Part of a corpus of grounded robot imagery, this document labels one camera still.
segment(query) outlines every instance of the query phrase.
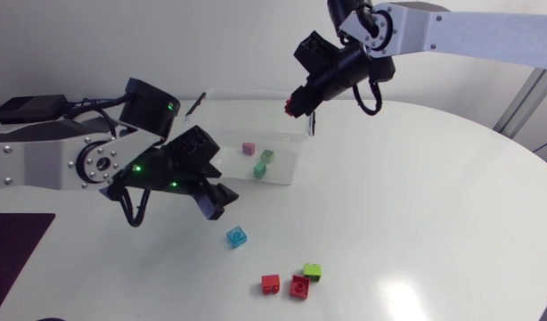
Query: lego brick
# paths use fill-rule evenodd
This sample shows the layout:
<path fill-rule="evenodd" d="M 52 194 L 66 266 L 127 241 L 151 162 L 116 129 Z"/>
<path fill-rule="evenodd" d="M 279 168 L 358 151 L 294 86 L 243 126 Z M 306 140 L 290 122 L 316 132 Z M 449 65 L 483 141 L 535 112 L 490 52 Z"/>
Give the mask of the lego brick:
<path fill-rule="evenodd" d="M 264 162 L 260 161 L 254 168 L 254 177 L 257 179 L 262 179 L 266 171 L 267 169 L 265 168 Z"/>
<path fill-rule="evenodd" d="M 262 155 L 259 157 L 259 159 L 263 163 L 269 164 L 274 160 L 274 152 L 265 150 L 264 152 L 262 152 Z"/>
<path fill-rule="evenodd" d="M 303 276 L 314 282 L 321 280 L 321 266 L 319 264 L 306 263 L 303 266 Z"/>
<path fill-rule="evenodd" d="M 242 151 L 249 156 L 256 153 L 256 145 L 254 143 L 244 143 L 241 145 Z"/>
<path fill-rule="evenodd" d="M 232 247 L 234 249 L 244 244 L 248 240 L 248 237 L 239 226 L 235 227 L 232 231 L 226 233 L 226 235 L 228 236 L 228 240 L 230 240 L 230 243 L 232 244 Z"/>
<path fill-rule="evenodd" d="M 310 280 L 303 276 L 293 276 L 291 279 L 290 295 L 292 297 L 307 299 L 309 294 L 309 282 Z"/>
<path fill-rule="evenodd" d="M 280 276 L 262 276 L 262 291 L 264 292 L 264 294 L 279 292 Z"/>

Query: translucent green block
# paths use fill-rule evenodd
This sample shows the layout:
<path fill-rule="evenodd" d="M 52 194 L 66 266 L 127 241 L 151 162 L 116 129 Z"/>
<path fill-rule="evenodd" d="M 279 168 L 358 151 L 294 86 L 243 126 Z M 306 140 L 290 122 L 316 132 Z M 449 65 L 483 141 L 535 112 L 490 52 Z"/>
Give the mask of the translucent green block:
<path fill-rule="evenodd" d="M 265 150 L 262 152 L 262 155 L 259 157 L 260 160 L 262 160 L 263 163 L 269 164 L 274 160 L 274 152 Z"/>
<path fill-rule="evenodd" d="M 257 179 L 262 179 L 264 175 L 265 175 L 265 164 L 264 162 L 260 161 L 254 168 L 254 177 L 256 177 Z"/>
<path fill-rule="evenodd" d="M 321 266 L 319 264 L 306 263 L 303 266 L 303 276 L 311 281 L 319 282 L 321 280 Z"/>

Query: blue lego brick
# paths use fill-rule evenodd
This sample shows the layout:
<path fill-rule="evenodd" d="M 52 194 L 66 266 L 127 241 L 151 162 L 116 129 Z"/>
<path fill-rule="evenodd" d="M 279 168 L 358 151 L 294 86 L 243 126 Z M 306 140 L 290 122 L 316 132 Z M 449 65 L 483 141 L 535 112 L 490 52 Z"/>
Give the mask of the blue lego brick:
<path fill-rule="evenodd" d="M 232 244 L 232 247 L 234 249 L 244 244 L 248 240 L 248 237 L 239 226 L 235 227 L 232 231 L 226 233 L 226 235 L 228 236 L 228 240 L 230 240 L 230 243 Z"/>

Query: clear plastic container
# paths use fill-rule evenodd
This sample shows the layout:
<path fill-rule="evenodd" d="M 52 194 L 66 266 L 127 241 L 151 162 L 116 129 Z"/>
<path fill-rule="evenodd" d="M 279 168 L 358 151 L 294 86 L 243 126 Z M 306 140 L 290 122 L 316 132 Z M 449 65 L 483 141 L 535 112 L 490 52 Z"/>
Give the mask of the clear plastic container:
<path fill-rule="evenodd" d="M 314 118 L 294 119 L 283 107 L 290 95 L 284 93 L 211 88 L 206 98 L 184 119 L 187 128 L 194 125 L 207 131 L 220 145 L 212 164 L 223 177 L 259 180 L 291 185 L 301 145 L 313 135 Z M 244 143 L 256 145 L 249 156 Z M 263 151 L 274 152 L 261 179 L 254 167 Z"/>

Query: black mat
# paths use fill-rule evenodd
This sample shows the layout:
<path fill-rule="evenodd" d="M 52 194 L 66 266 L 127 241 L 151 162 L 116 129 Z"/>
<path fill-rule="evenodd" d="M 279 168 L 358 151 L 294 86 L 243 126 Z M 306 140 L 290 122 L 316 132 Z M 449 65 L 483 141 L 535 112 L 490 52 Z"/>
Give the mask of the black mat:
<path fill-rule="evenodd" d="M 0 214 L 0 306 L 55 214 Z"/>

